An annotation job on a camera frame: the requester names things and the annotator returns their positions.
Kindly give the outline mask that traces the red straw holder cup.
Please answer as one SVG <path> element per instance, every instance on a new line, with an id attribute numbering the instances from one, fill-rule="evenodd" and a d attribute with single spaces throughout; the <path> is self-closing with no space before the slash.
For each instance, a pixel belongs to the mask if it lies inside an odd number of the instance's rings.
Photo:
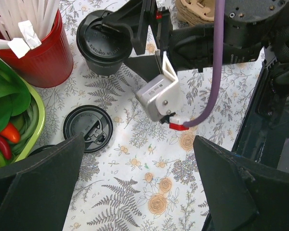
<path id="1" fill-rule="evenodd" d="M 60 12 L 40 46 L 20 59 L 11 49 L 0 50 L 0 58 L 33 86 L 51 88 L 65 82 L 73 69 L 73 57 Z"/>

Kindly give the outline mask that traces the loose black cup lid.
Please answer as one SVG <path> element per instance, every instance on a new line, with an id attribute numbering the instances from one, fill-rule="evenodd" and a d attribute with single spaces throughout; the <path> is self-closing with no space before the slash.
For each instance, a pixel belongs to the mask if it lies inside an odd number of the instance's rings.
<path id="1" fill-rule="evenodd" d="M 71 111 L 63 123 L 65 139 L 82 135 L 85 153 L 97 152 L 108 145 L 113 135 L 113 122 L 109 114 L 95 105 L 83 105 Z"/>

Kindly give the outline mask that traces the toy red chili pepper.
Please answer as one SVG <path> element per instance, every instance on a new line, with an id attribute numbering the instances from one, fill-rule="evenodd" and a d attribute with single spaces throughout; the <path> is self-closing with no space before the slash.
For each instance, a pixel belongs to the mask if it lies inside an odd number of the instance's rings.
<path id="1" fill-rule="evenodd" d="M 0 151 L 7 160 L 10 160 L 12 158 L 12 151 L 10 149 L 10 146 L 1 135 L 0 135 Z"/>

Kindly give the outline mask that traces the brown cardboard cup carrier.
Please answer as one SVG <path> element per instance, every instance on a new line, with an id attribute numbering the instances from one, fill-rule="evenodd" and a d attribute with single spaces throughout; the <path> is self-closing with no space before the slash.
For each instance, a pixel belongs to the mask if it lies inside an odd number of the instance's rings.
<path id="1" fill-rule="evenodd" d="M 215 0 L 176 0 L 177 19 L 190 26 L 214 23 Z"/>

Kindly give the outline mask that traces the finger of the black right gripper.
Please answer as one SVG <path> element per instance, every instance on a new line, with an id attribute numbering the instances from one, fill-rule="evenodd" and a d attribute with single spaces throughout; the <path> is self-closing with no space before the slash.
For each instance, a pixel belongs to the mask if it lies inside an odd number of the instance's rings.
<path id="1" fill-rule="evenodd" d="M 117 11 L 104 17 L 102 24 L 130 38 L 136 54 L 144 54 L 149 20 L 145 0 L 130 0 Z"/>

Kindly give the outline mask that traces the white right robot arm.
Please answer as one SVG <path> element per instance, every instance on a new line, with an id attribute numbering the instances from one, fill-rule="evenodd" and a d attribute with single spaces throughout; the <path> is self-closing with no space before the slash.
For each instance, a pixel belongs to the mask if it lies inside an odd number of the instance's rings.
<path id="1" fill-rule="evenodd" d="M 274 96 L 289 96 L 289 0 L 178 0 L 176 7 L 189 27 L 172 29 L 167 11 L 153 0 L 131 0 L 102 24 L 129 36 L 137 54 L 144 53 L 151 29 L 161 55 L 177 71 L 213 68 L 209 100 L 196 124 L 214 109 L 222 66 L 252 62 L 265 50 L 265 84 L 256 110 L 262 116 L 277 112 Z"/>

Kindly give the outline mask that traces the floral table mat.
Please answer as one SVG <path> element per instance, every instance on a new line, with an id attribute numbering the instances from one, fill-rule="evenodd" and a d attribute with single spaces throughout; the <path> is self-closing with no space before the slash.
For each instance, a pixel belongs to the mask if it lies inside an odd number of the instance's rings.
<path id="1" fill-rule="evenodd" d="M 179 132 L 152 122 L 135 98 L 144 81 L 122 66 L 115 78 L 94 77 L 76 45 L 81 20 L 94 10 L 116 10 L 122 0 L 63 0 L 63 24 L 73 72 L 63 84 L 39 89 L 46 121 L 37 146 L 63 141 L 63 122 L 79 106 L 106 110 L 114 133 L 108 146 L 85 154 L 63 229 L 65 231 L 199 231 L 209 207 L 194 156 L 203 136 L 231 149 L 249 104 L 263 55 L 223 67 L 219 98 L 210 117 Z"/>

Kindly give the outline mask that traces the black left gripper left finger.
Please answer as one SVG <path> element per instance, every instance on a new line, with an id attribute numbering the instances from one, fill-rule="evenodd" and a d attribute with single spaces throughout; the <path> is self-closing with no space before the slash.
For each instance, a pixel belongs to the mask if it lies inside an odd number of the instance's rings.
<path id="1" fill-rule="evenodd" d="M 77 135 L 0 168 L 0 231 L 61 231 L 84 154 Z"/>

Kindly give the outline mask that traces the white wrapped straw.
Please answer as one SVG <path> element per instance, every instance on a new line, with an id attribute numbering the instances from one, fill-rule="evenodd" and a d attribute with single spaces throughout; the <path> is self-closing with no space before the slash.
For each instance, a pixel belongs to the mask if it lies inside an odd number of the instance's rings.
<path id="1" fill-rule="evenodd" d="M 59 12 L 58 0 L 0 0 L 0 50 L 18 59 L 42 46 Z"/>

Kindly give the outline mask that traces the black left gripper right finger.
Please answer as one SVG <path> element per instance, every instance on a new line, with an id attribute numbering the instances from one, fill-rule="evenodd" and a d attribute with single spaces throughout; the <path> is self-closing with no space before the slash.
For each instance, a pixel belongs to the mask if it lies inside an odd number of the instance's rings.
<path id="1" fill-rule="evenodd" d="M 289 231 L 289 173 L 196 136 L 197 167 L 209 206 L 204 231 Z"/>

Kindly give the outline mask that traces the green vegetable basket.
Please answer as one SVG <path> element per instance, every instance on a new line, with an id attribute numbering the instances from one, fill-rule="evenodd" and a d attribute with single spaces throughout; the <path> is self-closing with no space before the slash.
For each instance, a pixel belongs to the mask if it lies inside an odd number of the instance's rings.
<path id="1" fill-rule="evenodd" d="M 0 73 L 0 135 L 12 158 L 0 151 L 0 167 L 23 160 L 36 143 L 45 121 L 45 109 L 37 92 L 24 80 Z"/>

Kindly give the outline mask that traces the black paper coffee cup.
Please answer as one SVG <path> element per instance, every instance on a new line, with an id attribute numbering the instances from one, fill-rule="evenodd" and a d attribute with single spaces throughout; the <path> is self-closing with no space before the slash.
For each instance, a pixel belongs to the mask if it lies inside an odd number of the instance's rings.
<path id="1" fill-rule="evenodd" d="M 124 59 L 99 59 L 97 56 L 87 56 L 85 61 L 94 77 L 111 78 L 121 68 Z"/>

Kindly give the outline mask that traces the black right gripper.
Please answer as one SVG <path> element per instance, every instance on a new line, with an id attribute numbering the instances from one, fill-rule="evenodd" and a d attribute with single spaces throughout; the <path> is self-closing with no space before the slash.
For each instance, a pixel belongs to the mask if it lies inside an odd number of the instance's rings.
<path id="1" fill-rule="evenodd" d="M 211 67 L 215 42 L 223 44 L 224 65 L 252 62 L 265 50 L 268 71 L 289 71 L 289 0 L 227 0 L 216 10 L 223 19 L 174 30 L 167 10 L 159 11 L 153 0 L 142 2 L 146 22 L 177 71 Z M 145 82 L 161 74 L 155 55 L 130 57 L 124 64 Z"/>

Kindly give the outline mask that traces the black plastic cup lid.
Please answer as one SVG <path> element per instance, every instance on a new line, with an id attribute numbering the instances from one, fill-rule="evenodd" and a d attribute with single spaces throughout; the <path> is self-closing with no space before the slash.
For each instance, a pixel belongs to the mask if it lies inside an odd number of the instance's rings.
<path id="1" fill-rule="evenodd" d="M 77 47 L 87 61 L 116 63 L 130 56 L 132 45 L 129 37 L 102 25 L 103 18 L 111 13 L 96 10 L 80 22 L 76 35 Z"/>

